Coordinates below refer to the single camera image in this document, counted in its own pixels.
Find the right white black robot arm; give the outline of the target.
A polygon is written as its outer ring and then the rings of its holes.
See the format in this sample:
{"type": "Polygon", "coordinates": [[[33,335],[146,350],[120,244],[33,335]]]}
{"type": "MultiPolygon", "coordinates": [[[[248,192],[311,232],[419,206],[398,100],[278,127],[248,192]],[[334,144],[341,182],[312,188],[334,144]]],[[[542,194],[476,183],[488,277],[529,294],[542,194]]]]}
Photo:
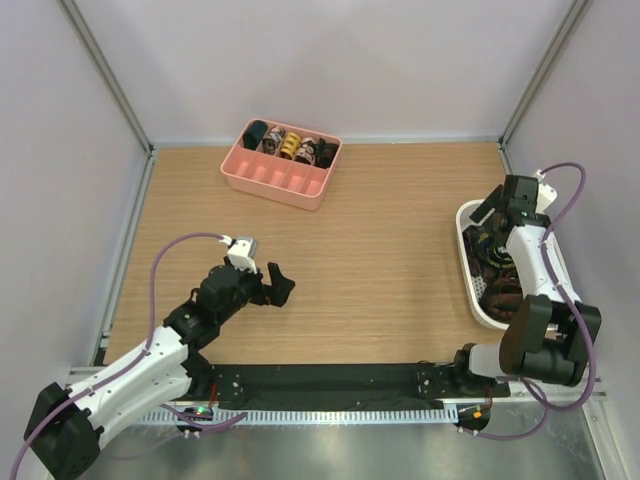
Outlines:
{"type": "Polygon", "coordinates": [[[596,380],[595,340],[602,316],[575,292],[545,209],[556,198],[542,174],[508,175],[482,201],[459,208],[456,237],[467,296],[475,319],[502,331],[494,344],[466,344],[450,372],[453,389],[472,396],[487,379],[511,375],[591,391],[596,380]],[[489,316],[482,272],[495,276],[486,288],[515,286],[508,320],[489,316]]]}

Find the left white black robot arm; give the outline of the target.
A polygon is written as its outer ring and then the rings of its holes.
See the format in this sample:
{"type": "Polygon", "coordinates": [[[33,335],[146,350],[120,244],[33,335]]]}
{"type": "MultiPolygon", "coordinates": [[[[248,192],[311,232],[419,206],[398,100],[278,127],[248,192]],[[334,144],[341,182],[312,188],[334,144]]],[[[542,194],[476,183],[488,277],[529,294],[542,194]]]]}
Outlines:
{"type": "Polygon", "coordinates": [[[91,378],[43,388],[24,432],[24,448],[54,478],[77,479],[115,436],[149,411],[184,395],[204,398],[213,367],[201,350],[242,308],[282,307],[295,287],[278,264],[267,267],[268,283],[261,271],[239,270],[229,262],[212,268],[139,346],[91,378]]]}

